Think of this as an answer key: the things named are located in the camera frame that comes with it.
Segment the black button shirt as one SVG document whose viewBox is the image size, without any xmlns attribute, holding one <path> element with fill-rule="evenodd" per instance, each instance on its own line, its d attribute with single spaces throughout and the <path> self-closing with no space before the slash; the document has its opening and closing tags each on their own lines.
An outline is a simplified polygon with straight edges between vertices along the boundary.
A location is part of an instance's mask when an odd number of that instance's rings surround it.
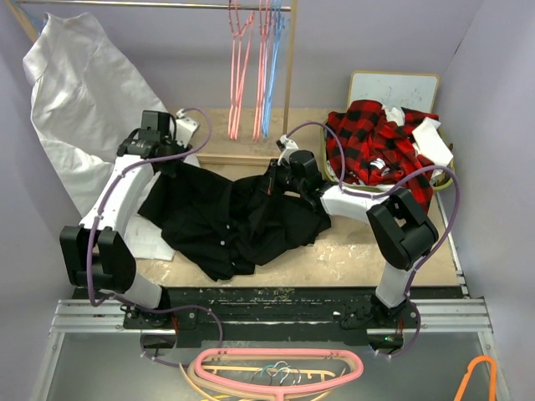
<svg viewBox="0 0 535 401">
<path fill-rule="evenodd" d="M 262 175 L 229 180 L 194 165 L 161 175 L 139 214 L 213 281 L 252 275 L 284 252 L 314 244 L 331 227 L 297 196 L 266 195 Z"/>
</svg>

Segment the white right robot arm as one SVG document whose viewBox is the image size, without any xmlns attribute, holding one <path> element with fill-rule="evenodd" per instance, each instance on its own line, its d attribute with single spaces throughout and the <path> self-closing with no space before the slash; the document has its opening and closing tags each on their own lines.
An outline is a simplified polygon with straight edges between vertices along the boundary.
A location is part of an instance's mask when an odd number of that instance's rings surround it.
<svg viewBox="0 0 535 401">
<path fill-rule="evenodd" d="M 370 192 L 346 192 L 322 178 L 312 152 L 295 150 L 287 158 L 269 161 L 266 190 L 269 195 L 295 194 L 320 215 L 367 224 L 385 260 L 370 299 L 370 315 L 381 327 L 400 319 L 416 271 L 439 240 L 436 226 L 408 189 L 400 187 L 378 200 Z"/>
</svg>

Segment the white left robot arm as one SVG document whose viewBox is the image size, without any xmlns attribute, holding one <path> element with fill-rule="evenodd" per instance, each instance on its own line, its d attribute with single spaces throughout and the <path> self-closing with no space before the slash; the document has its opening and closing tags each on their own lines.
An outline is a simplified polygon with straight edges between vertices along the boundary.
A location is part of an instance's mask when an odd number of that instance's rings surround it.
<svg viewBox="0 0 535 401">
<path fill-rule="evenodd" d="M 143 311 L 152 327 L 164 327 L 172 316 L 168 291 L 143 277 L 124 236 L 143 189 L 155 174 L 172 174 L 191 150 L 199 128 L 184 112 L 145 110 L 140 127 L 119 144 L 117 158 L 102 193 L 76 226 L 59 235 L 69 281 L 84 287 L 98 306 L 115 298 L 130 310 Z"/>
</svg>

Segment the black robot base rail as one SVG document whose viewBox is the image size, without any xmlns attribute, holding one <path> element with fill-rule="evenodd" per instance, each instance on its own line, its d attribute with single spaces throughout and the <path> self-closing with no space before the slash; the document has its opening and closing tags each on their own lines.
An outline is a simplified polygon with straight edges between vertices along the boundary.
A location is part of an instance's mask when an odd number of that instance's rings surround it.
<svg viewBox="0 0 535 401">
<path fill-rule="evenodd" d="M 364 345 L 420 323 L 403 302 L 387 312 L 370 287 L 173 287 L 163 313 L 119 305 L 120 327 L 169 331 L 179 348 L 204 342 L 337 342 Z"/>
</svg>

